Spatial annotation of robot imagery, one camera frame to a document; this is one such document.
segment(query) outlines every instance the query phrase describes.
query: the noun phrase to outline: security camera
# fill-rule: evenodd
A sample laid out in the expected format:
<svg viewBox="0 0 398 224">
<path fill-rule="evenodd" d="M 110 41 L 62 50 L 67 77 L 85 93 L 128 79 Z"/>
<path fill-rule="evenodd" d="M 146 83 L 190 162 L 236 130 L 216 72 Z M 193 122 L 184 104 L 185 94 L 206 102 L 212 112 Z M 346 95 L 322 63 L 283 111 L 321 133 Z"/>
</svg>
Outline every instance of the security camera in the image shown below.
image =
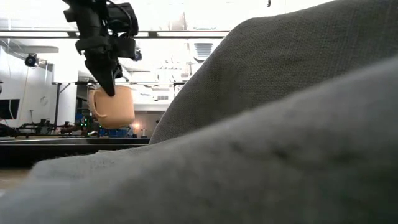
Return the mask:
<svg viewBox="0 0 398 224">
<path fill-rule="evenodd" d="M 31 68 L 35 68 L 39 65 L 39 60 L 37 59 L 37 54 L 29 53 L 25 59 L 25 65 Z"/>
</svg>

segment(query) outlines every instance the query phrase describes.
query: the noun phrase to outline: orange mug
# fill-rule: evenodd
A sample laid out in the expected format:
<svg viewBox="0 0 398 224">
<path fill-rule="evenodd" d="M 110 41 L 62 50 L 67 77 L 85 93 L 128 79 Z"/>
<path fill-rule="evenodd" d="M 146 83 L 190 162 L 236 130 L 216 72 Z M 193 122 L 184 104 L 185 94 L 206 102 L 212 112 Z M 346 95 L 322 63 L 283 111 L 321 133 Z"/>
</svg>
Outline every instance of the orange mug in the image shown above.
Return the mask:
<svg viewBox="0 0 398 224">
<path fill-rule="evenodd" d="M 134 121 L 132 90 L 127 86 L 116 85 L 115 95 L 108 96 L 104 89 L 90 90 L 88 107 L 104 128 L 116 129 L 128 126 Z"/>
</svg>

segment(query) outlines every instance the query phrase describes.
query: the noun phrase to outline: gray fabric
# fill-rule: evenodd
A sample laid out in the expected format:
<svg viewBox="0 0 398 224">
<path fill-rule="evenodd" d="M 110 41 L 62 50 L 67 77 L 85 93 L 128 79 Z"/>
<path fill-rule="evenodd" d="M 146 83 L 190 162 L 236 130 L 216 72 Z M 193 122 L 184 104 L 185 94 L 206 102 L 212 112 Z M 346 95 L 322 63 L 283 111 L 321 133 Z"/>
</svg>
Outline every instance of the gray fabric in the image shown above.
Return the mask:
<svg viewBox="0 0 398 224">
<path fill-rule="evenodd" d="M 342 0 L 243 22 L 181 90 L 150 143 L 390 57 L 397 20 L 396 0 Z"/>
<path fill-rule="evenodd" d="M 0 199 L 0 223 L 395 224 L 396 71 L 398 58 L 90 178 L 30 179 Z"/>
<path fill-rule="evenodd" d="M 170 106 L 162 143 L 42 161 L 0 198 L 0 223 L 397 223 L 398 58 L 281 100 L 396 54 L 397 8 L 242 23 Z"/>
</svg>

